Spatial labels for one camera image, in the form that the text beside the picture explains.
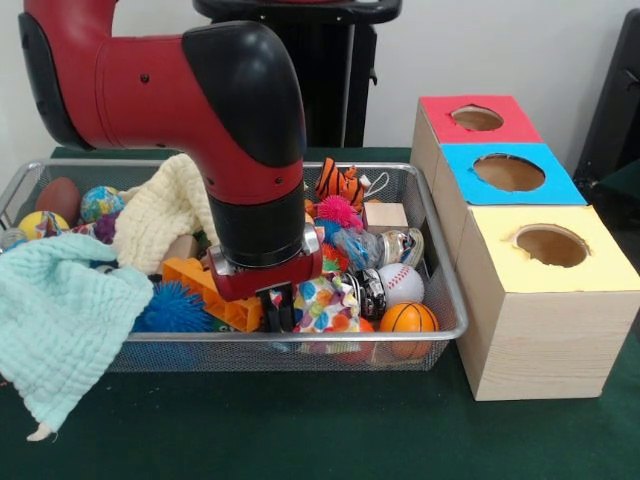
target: stacked wooden boxes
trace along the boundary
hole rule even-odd
[[[465,291],[477,400],[600,395],[640,278],[512,97],[426,97],[423,170]]]

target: orange building block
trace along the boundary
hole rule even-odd
[[[170,258],[162,264],[162,280],[177,281],[189,288],[190,293],[198,293],[205,303],[205,312],[218,317],[223,322],[242,332],[253,332],[260,327],[262,304],[257,297],[225,301],[216,288],[210,272],[204,271],[195,258],[182,260]]]

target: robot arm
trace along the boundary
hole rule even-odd
[[[230,22],[115,38],[116,3],[24,1],[25,61],[51,135],[83,149],[189,153],[214,213],[222,256],[212,272],[227,299],[319,275],[317,239],[305,240],[302,101],[278,37]]]

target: orange tiger plush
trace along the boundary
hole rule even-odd
[[[338,170],[333,158],[327,157],[322,166],[320,178],[316,182],[316,196],[324,200],[329,195],[340,195],[349,200],[356,211],[362,211],[366,187],[356,177],[355,167],[348,168],[344,173]]]

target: red box lid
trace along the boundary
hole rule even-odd
[[[511,96],[422,97],[420,103],[441,144],[543,143]]]

